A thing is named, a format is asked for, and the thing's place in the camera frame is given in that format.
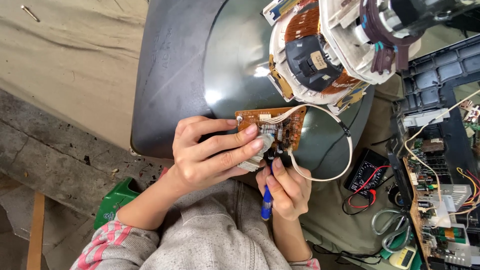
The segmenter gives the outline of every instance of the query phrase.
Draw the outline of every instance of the hand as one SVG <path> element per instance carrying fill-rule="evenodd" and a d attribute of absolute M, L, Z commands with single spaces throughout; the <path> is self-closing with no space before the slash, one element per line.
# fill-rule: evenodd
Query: hand
<path fill-rule="evenodd" d="M 268 166 L 257 173 L 258 189 L 263 195 L 267 185 L 273 198 L 274 215 L 276 211 L 282 218 L 294 221 L 308 211 L 312 181 L 305 179 L 294 168 L 285 168 L 280 158 L 274 159 L 272 169 L 273 175 Z M 312 175 L 305 168 L 300 167 L 300 170 L 309 177 Z"/>
<path fill-rule="evenodd" d="M 167 174 L 179 182 L 183 193 L 202 190 L 248 173 L 237 165 L 253 157 L 263 146 L 262 139 L 255 139 L 258 135 L 255 124 L 236 134 L 216 135 L 198 143 L 202 135 L 236 127 L 236 120 L 213 120 L 203 116 L 193 116 L 178 123 L 173 140 L 175 165 Z M 228 149 L 234 150 L 215 155 Z"/>

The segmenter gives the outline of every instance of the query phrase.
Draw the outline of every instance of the green plastic stool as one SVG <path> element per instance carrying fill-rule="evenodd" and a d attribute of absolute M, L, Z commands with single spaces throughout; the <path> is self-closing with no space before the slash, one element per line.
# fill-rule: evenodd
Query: green plastic stool
<path fill-rule="evenodd" d="M 112 221 L 120 207 L 135 199 L 140 193 L 131 190 L 128 186 L 133 178 L 125 177 L 122 182 L 118 183 L 102 200 L 100 209 L 96 214 L 93 228 L 98 228 Z"/>

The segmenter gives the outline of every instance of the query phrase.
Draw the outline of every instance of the fingernail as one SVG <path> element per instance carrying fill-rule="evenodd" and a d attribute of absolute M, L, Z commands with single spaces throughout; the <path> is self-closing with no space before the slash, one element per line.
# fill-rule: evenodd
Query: fingernail
<path fill-rule="evenodd" d="M 264 146 L 264 142 L 262 139 L 255 139 L 250 143 L 250 146 L 253 149 L 258 149 L 260 150 Z"/>
<path fill-rule="evenodd" d="M 273 164 L 275 165 L 275 167 L 277 168 L 282 168 L 283 164 L 282 164 L 282 160 L 280 158 L 276 158 L 274 161 L 273 161 Z"/>
<path fill-rule="evenodd" d="M 278 181 L 273 177 L 273 175 L 267 176 L 267 184 L 269 186 L 275 186 L 278 183 Z"/>
<path fill-rule="evenodd" d="M 264 168 L 264 170 L 263 170 L 262 173 L 264 174 L 264 176 L 269 175 L 269 174 L 270 174 L 270 168 L 268 168 L 267 166 L 265 166 L 265 168 Z"/>
<path fill-rule="evenodd" d="M 255 124 L 251 124 L 249 127 L 245 129 L 245 133 L 248 135 L 252 135 L 258 132 L 258 127 Z"/>

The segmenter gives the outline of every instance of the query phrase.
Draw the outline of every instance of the striped sleeve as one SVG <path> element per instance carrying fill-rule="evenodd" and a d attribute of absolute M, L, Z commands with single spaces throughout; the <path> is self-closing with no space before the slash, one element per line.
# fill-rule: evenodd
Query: striped sleeve
<path fill-rule="evenodd" d="M 320 263 L 315 258 L 306 261 L 289 262 L 288 264 L 292 270 L 320 270 Z"/>
<path fill-rule="evenodd" d="M 137 270 L 157 249 L 158 233 L 118 220 L 98 229 L 71 270 Z"/>

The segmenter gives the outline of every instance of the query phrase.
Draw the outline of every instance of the white wire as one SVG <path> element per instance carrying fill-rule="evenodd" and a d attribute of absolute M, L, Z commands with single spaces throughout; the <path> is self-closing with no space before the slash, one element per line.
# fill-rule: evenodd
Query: white wire
<path fill-rule="evenodd" d="M 328 113 L 328 115 L 330 115 L 333 119 L 335 119 L 335 121 L 337 121 L 337 123 L 340 123 L 342 122 L 342 120 L 340 120 L 340 118 L 338 118 L 336 115 L 334 115 L 333 113 L 331 113 L 329 110 L 326 110 L 320 106 L 317 106 L 317 105 L 313 105 L 313 104 L 301 104 L 301 105 L 298 105 L 296 107 L 293 107 L 291 109 L 289 109 L 287 112 L 285 112 L 284 114 L 282 115 L 279 115 L 279 116 L 276 116 L 274 118 L 270 118 L 270 119 L 265 119 L 263 120 L 264 122 L 267 122 L 267 123 L 270 123 L 270 124 L 276 124 L 276 123 L 282 123 L 286 118 L 288 118 L 293 112 L 295 112 L 296 110 L 300 109 L 301 107 L 305 107 L 305 106 L 310 106 L 310 107 L 315 107 L 317 109 L 320 109 L 320 110 L 323 110 L 324 112 Z M 335 177 L 332 177 L 332 178 L 329 178 L 329 179 L 316 179 L 316 178 L 312 178 L 312 177 L 309 177 L 307 175 L 305 175 L 299 168 L 297 162 L 295 161 L 295 157 L 293 156 L 292 154 L 292 151 L 293 151 L 293 148 L 292 146 L 289 146 L 288 147 L 288 155 L 290 156 L 290 158 L 292 159 L 292 165 L 293 165 L 293 168 L 303 177 L 305 177 L 306 179 L 309 179 L 309 180 L 312 180 L 312 181 L 319 181 L 319 182 L 326 182 L 326 181 L 331 181 L 331 180 L 334 180 L 342 175 L 344 175 L 348 168 L 350 167 L 350 164 L 352 163 L 352 156 L 353 156 L 353 143 L 352 143 L 352 138 L 351 137 L 347 137 L 347 141 L 348 141 L 348 148 L 349 148 L 349 158 L 348 158 L 348 164 L 346 166 L 346 168 L 343 170 L 343 172 L 341 172 L 339 175 L 335 176 Z"/>
<path fill-rule="evenodd" d="M 480 93 L 480 90 L 478 90 L 478 91 L 476 91 L 475 93 L 471 94 L 470 96 L 462 99 L 462 100 L 459 101 L 457 104 L 453 105 L 453 106 L 450 107 L 448 110 L 446 110 L 445 112 L 443 112 L 443 113 L 440 114 L 439 116 L 435 117 L 434 120 L 437 120 L 437 119 L 439 119 L 440 117 L 444 116 L 444 115 L 447 114 L 449 111 L 453 110 L 453 109 L 456 108 L 458 105 L 460 105 L 461 103 L 463 103 L 465 100 L 471 98 L 472 96 L 474 96 L 474 95 L 476 95 L 476 94 L 478 94 L 478 93 Z M 413 140 L 414 138 L 416 138 L 416 137 L 422 132 L 422 130 L 423 130 L 426 126 L 428 126 L 428 125 L 429 125 L 429 123 L 426 123 L 423 127 L 421 127 L 421 129 L 420 129 L 417 133 L 415 133 L 415 135 L 413 135 L 410 139 L 406 140 L 404 146 L 405 146 L 405 149 L 410 153 L 410 155 L 414 156 L 416 160 L 418 160 L 423 166 L 427 167 L 430 171 L 433 172 L 433 174 L 435 174 L 435 178 L 437 179 L 438 198 L 439 198 L 439 201 L 441 202 L 441 201 L 442 201 L 442 193 L 441 193 L 441 189 L 440 189 L 440 179 L 438 178 L 437 173 L 436 173 L 432 168 L 430 168 L 430 166 L 428 166 L 428 165 L 425 164 L 423 161 L 421 161 L 421 160 L 419 159 L 419 157 L 417 157 L 417 155 L 415 155 L 415 154 L 412 152 L 412 150 L 410 150 L 410 148 L 407 146 L 407 142 L 409 142 L 409 141 Z"/>

